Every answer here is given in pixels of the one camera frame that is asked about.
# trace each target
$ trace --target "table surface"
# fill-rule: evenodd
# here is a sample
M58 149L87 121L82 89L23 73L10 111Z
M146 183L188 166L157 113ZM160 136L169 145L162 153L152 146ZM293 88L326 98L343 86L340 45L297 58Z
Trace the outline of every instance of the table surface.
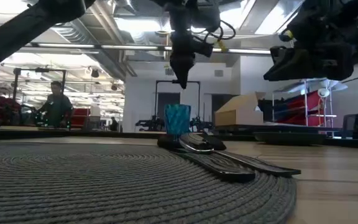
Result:
M0 142L157 144L155 139L47 138ZM294 223L358 223L358 149L332 146L270 146L259 142L225 142L229 152L301 169Z

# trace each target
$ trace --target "green shirt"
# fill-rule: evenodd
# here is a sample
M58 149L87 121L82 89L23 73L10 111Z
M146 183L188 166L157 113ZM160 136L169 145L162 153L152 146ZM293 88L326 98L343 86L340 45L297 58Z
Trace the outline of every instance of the green shirt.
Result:
M49 95L46 102L48 104L48 125L59 126L62 121L62 116L72 109L73 105L65 95Z

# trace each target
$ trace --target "man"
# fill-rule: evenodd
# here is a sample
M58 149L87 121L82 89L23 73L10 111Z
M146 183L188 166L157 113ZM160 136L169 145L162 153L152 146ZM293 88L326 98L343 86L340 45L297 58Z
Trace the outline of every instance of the man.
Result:
M47 102L40 111L47 112L48 125L54 127L65 127L73 112L73 105L67 96L62 94L62 84L54 81L50 84L52 94L48 96Z
M112 117L111 121L112 121L112 123L110 125L110 130L111 131L118 131L118 128L117 128L118 127L118 122L116 121L115 117Z

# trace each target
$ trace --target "blue glass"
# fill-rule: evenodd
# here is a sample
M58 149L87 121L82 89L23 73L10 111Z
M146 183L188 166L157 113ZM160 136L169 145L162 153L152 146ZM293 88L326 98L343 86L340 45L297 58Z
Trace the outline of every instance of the blue glass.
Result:
M167 134L179 137L181 134L190 132L189 105L165 105L165 129Z

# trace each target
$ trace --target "gray woven placemat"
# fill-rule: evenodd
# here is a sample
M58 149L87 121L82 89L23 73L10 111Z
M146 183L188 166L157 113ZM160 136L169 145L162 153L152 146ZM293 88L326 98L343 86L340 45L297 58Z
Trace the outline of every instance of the gray woven placemat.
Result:
M223 182L154 146L0 144L0 223L284 223L293 179Z

